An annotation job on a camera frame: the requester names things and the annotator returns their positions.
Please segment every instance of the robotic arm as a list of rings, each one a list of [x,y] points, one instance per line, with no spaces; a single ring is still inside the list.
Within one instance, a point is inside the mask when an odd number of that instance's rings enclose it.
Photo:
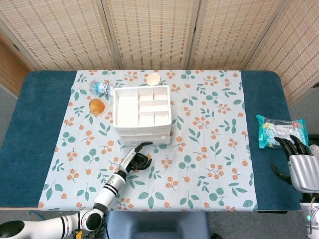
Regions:
[[[294,145],[285,138],[275,137],[282,146],[288,161],[290,176],[283,175],[275,165],[271,168],[275,175],[303,194],[300,206],[303,211],[308,239],[319,239],[319,158],[312,155],[308,147],[290,135]]]
[[[93,210],[81,210],[71,216],[62,216],[42,222],[12,221],[0,225],[0,238],[6,239],[61,239],[74,230],[95,231],[101,224],[109,205],[123,187],[126,176],[131,170],[147,169],[152,159],[139,151],[148,144],[141,143],[132,148],[114,173],[106,182],[94,201]]]

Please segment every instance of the gray floor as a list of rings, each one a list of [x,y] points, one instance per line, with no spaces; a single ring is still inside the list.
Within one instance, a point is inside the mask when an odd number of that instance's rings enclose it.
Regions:
[[[316,116],[319,114],[319,90],[309,98],[300,101],[291,109],[293,119],[305,117],[309,133],[319,133]],[[15,99],[0,88],[0,147],[7,130]],[[46,219],[59,217],[72,212],[40,212]],[[28,211],[0,211],[0,224],[12,220],[39,221],[40,218]],[[224,239],[301,239],[306,234],[300,212],[287,214],[261,213],[209,213],[211,231]]]

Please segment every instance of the silver robotic hand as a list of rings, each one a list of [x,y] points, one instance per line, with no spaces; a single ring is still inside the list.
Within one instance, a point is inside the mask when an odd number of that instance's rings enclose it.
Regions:
[[[81,210],[71,216],[62,216],[42,222],[12,221],[0,225],[0,239],[61,239],[74,230],[95,231],[102,222],[109,205],[126,181],[131,170],[147,169],[152,159],[139,151],[148,144],[142,143],[132,148],[114,173],[106,182],[94,201],[93,210]]]
[[[285,138],[275,137],[287,156],[290,176],[283,175],[275,165],[271,168],[279,179],[303,194],[300,206],[308,231],[306,238],[319,239],[319,158],[313,156],[297,137],[290,135],[290,138],[294,144]]]

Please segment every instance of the white drawer organizer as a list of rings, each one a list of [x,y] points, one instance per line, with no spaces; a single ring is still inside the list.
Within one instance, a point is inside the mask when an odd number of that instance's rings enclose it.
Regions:
[[[113,126],[122,145],[170,143],[168,86],[115,88],[113,99]]]

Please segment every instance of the bamboo panel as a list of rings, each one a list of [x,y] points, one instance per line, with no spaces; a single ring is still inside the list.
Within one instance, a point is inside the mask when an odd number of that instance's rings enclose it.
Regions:
[[[0,84],[19,95],[27,70],[0,44]]]
[[[0,19],[42,69],[116,67],[95,1],[2,0]]]
[[[319,77],[319,0],[291,0],[248,69],[279,74],[287,101]]]
[[[283,0],[206,0],[197,20],[190,69],[242,70]]]
[[[106,2],[124,69],[187,66],[198,0]]]

